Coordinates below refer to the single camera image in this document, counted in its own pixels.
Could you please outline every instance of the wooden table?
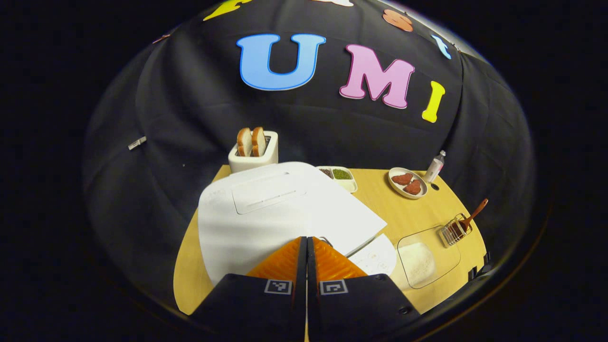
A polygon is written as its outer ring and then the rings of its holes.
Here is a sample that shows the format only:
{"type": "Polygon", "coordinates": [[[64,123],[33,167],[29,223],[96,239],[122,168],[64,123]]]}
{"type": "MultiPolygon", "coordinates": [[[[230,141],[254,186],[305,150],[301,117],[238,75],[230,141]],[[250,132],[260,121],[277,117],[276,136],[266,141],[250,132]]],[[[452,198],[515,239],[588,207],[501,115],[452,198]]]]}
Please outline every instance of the wooden table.
{"type": "MultiPolygon", "coordinates": [[[[384,233],[395,248],[402,237],[434,226],[445,225],[458,213],[463,213],[467,217],[470,215],[456,194],[439,176],[434,182],[439,186],[439,190],[429,187],[426,196],[411,200],[392,189],[387,177],[388,170],[350,170],[359,186],[353,195],[387,223],[378,234],[384,233]]],[[[415,173],[423,176],[425,172],[415,171],[415,173]]],[[[230,175],[230,167],[224,165],[213,181],[228,175],[230,175]]],[[[430,310],[465,285],[471,268],[476,266],[479,270],[483,266],[486,247],[477,225],[474,222],[471,222],[471,225],[473,231],[457,243],[461,255],[460,263],[445,276],[423,288],[414,289],[409,286],[401,260],[395,253],[397,265],[390,277],[420,313],[430,310]]],[[[435,262],[439,263],[442,260],[436,258],[435,262]]],[[[202,259],[198,238],[198,210],[196,210],[179,249],[173,274],[173,291],[179,309],[186,315],[191,314],[212,288],[202,259]]]]}

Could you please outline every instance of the wooden spoon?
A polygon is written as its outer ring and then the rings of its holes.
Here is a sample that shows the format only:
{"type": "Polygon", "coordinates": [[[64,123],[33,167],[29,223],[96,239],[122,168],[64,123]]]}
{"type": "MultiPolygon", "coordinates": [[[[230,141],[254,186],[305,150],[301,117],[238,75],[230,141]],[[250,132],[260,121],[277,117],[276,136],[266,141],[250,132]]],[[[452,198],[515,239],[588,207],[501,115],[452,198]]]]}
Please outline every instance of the wooden spoon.
{"type": "Polygon", "coordinates": [[[466,231],[469,228],[469,225],[471,224],[471,220],[475,216],[477,216],[477,214],[479,214],[480,211],[482,211],[482,209],[486,206],[486,204],[488,204],[487,198],[482,201],[482,203],[479,205],[479,207],[477,207],[477,209],[475,209],[475,211],[473,212],[473,214],[471,216],[469,216],[469,218],[460,221],[460,224],[462,225],[462,228],[464,229],[464,231],[466,231]]]}

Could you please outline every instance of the clear container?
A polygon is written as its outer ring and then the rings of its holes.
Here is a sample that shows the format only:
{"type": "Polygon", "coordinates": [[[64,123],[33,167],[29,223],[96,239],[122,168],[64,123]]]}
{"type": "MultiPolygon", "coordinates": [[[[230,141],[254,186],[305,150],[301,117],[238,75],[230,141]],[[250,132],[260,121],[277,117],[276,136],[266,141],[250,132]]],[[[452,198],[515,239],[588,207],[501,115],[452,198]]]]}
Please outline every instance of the clear container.
{"type": "Polygon", "coordinates": [[[460,263],[458,246],[445,248],[440,239],[443,226],[435,226],[403,237],[397,253],[409,287],[423,288],[448,274],[460,263]]]}
{"type": "Polygon", "coordinates": [[[450,222],[448,222],[440,231],[441,241],[444,246],[450,247],[462,240],[465,236],[473,231],[473,227],[469,225],[466,229],[462,226],[460,221],[465,219],[465,215],[460,213],[456,215],[450,222]]]}

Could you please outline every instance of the orange foam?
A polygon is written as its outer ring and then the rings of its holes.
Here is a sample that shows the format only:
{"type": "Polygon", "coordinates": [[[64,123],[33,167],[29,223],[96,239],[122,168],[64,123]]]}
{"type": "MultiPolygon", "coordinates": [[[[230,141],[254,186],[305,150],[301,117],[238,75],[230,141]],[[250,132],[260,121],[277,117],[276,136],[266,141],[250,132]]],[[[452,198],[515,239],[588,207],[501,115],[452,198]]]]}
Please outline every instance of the orange foam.
{"type": "Polygon", "coordinates": [[[317,281],[336,281],[367,275],[325,241],[313,237],[313,242],[314,257],[317,264],[317,281]]]}
{"type": "Polygon", "coordinates": [[[249,271],[247,276],[282,281],[293,281],[298,270],[298,253],[300,251],[300,237],[288,242],[276,252],[265,258],[256,267],[249,271]]]}

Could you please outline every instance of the meat patty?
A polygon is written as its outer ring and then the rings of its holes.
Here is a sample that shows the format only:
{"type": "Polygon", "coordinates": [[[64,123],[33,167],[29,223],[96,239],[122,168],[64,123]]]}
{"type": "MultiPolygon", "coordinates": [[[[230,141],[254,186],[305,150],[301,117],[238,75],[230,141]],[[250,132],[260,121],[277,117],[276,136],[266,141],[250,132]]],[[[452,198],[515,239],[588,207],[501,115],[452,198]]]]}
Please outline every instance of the meat patty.
{"type": "Polygon", "coordinates": [[[413,175],[411,173],[406,173],[405,175],[392,176],[390,179],[399,185],[408,185],[412,181],[412,177],[413,175]]]}
{"type": "Polygon", "coordinates": [[[403,191],[408,192],[412,195],[418,195],[420,193],[420,181],[414,180],[411,184],[403,188],[403,191]]]}

